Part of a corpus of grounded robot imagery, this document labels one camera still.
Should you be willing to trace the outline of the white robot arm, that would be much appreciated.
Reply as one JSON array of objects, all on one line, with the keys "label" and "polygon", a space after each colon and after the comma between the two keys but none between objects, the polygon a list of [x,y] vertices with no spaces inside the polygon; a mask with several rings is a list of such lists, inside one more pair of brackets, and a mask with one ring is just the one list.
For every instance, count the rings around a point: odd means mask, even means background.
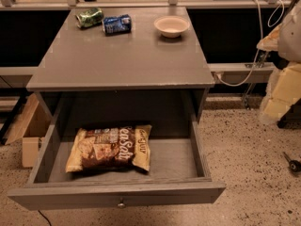
[{"label": "white robot arm", "polygon": [[277,123],[301,100],[301,4],[297,3],[257,48],[276,52],[278,68],[271,73],[260,106],[263,124]]}]

